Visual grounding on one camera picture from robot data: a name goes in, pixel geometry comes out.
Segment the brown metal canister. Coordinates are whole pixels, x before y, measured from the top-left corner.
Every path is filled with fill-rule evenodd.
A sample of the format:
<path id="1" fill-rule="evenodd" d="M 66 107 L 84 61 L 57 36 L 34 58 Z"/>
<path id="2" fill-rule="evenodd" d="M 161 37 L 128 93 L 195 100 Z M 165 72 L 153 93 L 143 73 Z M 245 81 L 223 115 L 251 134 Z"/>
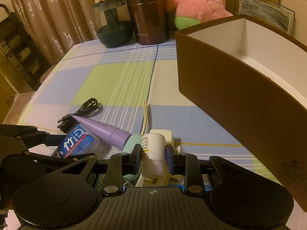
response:
<path id="1" fill-rule="evenodd" d="M 154 45 L 169 39 L 165 0 L 126 0 L 136 40 Z"/>

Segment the cream hair claw clip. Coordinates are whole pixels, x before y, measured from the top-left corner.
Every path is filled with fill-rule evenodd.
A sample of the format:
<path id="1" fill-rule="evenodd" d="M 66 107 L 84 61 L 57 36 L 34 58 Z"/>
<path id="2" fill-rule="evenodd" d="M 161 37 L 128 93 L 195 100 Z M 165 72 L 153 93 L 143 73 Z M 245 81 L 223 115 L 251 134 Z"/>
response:
<path id="1" fill-rule="evenodd" d="M 137 187 L 168 186 L 183 181 L 182 175 L 172 175 L 167 164 L 168 154 L 179 154 L 180 147 L 174 148 L 171 130 L 155 129 L 142 136 L 142 159 Z"/>

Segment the pink starfish plush toy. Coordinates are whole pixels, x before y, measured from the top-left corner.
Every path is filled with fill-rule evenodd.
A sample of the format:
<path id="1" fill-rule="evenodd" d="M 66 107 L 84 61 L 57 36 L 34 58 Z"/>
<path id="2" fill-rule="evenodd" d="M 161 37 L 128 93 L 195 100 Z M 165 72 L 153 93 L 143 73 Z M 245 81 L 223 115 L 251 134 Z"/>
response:
<path id="1" fill-rule="evenodd" d="M 233 15 L 226 10 L 226 0 L 168 0 L 167 12 L 174 12 L 178 30 Z"/>

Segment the blue cream tube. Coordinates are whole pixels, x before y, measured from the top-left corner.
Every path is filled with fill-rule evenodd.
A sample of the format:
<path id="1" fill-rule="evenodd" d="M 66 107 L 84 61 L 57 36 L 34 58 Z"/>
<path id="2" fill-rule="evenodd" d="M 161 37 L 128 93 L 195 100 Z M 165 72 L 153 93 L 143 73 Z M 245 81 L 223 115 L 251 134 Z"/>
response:
<path id="1" fill-rule="evenodd" d="M 181 181 L 179 181 L 178 183 L 178 187 L 180 187 L 182 189 L 183 192 L 186 192 L 187 189 L 193 185 L 198 185 L 202 188 L 202 192 L 204 191 L 211 191 L 212 187 L 210 185 L 209 182 L 209 178 L 207 174 L 202 174 L 202 183 L 203 185 L 201 185 L 201 179 L 200 177 L 183 177 L 183 179 Z"/>

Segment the beige patterned curtain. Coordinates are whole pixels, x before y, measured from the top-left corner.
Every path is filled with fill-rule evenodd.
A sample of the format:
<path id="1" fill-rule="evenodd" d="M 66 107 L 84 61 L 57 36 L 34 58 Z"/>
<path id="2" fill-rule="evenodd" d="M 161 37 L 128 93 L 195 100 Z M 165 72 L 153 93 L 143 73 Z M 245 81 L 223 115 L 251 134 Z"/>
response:
<path id="1" fill-rule="evenodd" d="M 94 0 L 11 0 L 36 46 L 50 64 L 76 44 L 96 39 Z"/>

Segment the checked blue green tablecloth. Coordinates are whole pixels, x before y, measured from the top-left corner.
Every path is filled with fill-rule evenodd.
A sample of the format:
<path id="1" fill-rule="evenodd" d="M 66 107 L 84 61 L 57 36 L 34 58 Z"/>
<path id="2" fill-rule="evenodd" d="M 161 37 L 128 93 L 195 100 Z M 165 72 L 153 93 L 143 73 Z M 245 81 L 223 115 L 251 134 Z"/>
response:
<path id="1" fill-rule="evenodd" d="M 58 120 L 95 98 L 91 115 L 140 133 L 143 103 L 148 129 L 171 130 L 174 144 L 200 159 L 221 156 L 270 180 L 274 176 L 240 142 L 178 90 L 175 41 L 106 48 L 98 40 L 73 46 L 30 100 L 19 124 L 58 134 Z"/>

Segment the brown cardboard box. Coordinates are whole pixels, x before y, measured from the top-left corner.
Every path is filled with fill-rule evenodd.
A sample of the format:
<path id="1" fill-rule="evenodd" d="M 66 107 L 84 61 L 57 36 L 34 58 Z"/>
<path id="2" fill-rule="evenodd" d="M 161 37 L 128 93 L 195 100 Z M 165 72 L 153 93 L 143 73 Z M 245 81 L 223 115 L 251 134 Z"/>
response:
<path id="1" fill-rule="evenodd" d="M 306 46 L 249 16 L 175 34 L 178 88 L 306 209 Z"/>

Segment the small white pill bottle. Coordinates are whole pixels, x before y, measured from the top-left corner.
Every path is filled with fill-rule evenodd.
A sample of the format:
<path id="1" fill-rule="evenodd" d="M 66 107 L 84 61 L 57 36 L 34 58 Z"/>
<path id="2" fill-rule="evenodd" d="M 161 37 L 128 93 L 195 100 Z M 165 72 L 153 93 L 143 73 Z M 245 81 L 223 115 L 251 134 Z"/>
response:
<path id="1" fill-rule="evenodd" d="M 142 137 L 142 176 L 154 178 L 164 176 L 165 137 L 160 133 L 148 133 Z"/>

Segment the purple cosmetic tube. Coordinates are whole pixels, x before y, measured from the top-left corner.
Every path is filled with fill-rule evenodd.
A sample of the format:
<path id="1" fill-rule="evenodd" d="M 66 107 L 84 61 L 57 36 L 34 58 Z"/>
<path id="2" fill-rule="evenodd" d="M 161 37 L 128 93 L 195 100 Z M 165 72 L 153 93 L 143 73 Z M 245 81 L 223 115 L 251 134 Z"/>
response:
<path id="1" fill-rule="evenodd" d="M 98 138 L 120 150 L 123 150 L 127 140 L 132 136 L 132 134 L 127 131 L 103 122 L 98 122 L 77 115 L 72 115 L 72 117 Z"/>

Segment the mint handheld fan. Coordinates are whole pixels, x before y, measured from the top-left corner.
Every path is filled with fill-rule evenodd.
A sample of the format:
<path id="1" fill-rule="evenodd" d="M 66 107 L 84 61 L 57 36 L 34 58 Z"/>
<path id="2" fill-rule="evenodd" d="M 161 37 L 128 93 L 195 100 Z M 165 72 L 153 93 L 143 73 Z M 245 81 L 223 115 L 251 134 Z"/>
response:
<path id="1" fill-rule="evenodd" d="M 146 129 L 147 129 L 147 121 L 148 121 L 147 101 L 143 102 L 143 113 L 144 113 L 143 123 L 142 123 L 140 133 L 135 133 L 135 134 L 130 136 L 130 138 L 127 140 L 122 152 L 131 153 L 136 144 L 141 145 L 142 136 L 146 133 Z M 135 184 L 137 183 L 139 176 L 141 174 L 141 168 L 142 168 L 142 164 L 140 164 L 138 174 L 136 174 L 136 175 L 131 175 L 131 174 L 125 175 L 123 177 L 123 185 L 128 186 L 128 187 L 135 186 Z"/>

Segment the dark wooden shelf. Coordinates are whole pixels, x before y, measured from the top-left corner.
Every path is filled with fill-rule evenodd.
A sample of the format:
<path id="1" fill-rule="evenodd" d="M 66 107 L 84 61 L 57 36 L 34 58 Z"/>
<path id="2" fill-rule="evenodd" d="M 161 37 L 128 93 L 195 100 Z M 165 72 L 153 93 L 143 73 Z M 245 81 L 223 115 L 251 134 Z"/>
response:
<path id="1" fill-rule="evenodd" d="M 15 12 L 10 12 L 1 4 L 7 18 L 1 21 L 1 52 L 33 89 L 41 85 L 40 78 L 51 67 L 51 64 L 35 45 Z"/>

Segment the framed landscape picture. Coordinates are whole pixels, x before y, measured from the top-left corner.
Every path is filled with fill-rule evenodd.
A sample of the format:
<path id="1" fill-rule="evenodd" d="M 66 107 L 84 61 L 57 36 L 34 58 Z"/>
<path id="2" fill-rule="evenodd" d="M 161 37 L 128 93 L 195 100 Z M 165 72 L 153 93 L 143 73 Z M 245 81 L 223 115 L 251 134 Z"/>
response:
<path id="1" fill-rule="evenodd" d="M 295 12 L 270 0 L 235 0 L 235 15 L 247 15 L 261 20 L 284 33 L 294 36 Z"/>

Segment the dark green glass teapot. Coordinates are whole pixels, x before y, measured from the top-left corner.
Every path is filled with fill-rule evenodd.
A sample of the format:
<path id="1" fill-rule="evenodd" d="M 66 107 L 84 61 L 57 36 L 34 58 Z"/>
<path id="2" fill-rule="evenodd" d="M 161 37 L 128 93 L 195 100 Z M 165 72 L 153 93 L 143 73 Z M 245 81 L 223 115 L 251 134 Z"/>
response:
<path id="1" fill-rule="evenodd" d="M 107 48 L 122 46 L 133 36 L 126 0 L 101 0 L 93 5 L 96 35 Z"/>

